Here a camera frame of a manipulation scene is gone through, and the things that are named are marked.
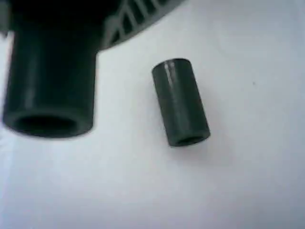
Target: tube opening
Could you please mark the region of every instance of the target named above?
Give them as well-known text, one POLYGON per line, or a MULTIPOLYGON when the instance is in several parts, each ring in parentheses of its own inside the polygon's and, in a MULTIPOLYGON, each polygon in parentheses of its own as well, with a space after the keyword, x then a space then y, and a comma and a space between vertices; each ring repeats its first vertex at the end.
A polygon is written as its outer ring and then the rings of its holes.
POLYGON ((189 146, 189 145, 199 143, 203 140, 204 140, 204 137, 202 137, 202 136, 188 137, 188 138, 184 138, 184 139, 178 141, 177 145, 178 146, 189 146))
POLYGON ((77 131, 77 123, 69 118, 32 115, 17 120, 15 127, 22 133, 40 137, 60 138, 77 131))

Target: cylindrical nozzle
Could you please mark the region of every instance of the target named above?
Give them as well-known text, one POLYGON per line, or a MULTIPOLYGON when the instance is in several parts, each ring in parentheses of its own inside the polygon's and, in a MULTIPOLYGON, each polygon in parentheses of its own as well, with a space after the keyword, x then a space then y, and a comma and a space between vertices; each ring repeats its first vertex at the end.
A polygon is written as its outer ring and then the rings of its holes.
POLYGON ((19 133, 65 138, 93 126, 99 37, 90 28, 15 28, 4 124, 19 133))

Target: white surface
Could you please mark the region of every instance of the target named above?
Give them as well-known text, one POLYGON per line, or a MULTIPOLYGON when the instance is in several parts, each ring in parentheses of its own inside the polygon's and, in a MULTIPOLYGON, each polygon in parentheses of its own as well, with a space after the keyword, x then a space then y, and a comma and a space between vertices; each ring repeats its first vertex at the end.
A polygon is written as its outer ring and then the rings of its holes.
POLYGON ((101 53, 93 132, 14 137, 1 228, 305 228, 304 9, 189 0, 101 53), (174 57, 192 61, 212 131, 180 149, 167 145, 150 74, 174 57))

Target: dark gray spacer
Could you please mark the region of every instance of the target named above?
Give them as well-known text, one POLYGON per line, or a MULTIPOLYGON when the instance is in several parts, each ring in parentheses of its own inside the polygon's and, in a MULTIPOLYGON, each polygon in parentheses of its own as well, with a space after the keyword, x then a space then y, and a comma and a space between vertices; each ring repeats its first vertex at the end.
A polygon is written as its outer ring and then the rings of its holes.
POLYGON ((154 67, 154 85, 170 146, 189 146, 210 136, 191 63, 164 61, 154 67))

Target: black plastic tube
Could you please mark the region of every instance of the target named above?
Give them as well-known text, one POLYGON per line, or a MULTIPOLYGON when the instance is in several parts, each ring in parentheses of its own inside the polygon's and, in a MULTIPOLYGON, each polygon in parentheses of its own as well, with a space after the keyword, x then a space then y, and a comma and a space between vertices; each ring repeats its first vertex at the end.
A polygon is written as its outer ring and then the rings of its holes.
POLYGON ((189 146, 210 136, 191 63, 167 60, 152 71, 170 146, 189 146))
POLYGON ((90 27, 15 28, 4 124, 19 133, 66 138, 93 126, 96 54, 90 27))

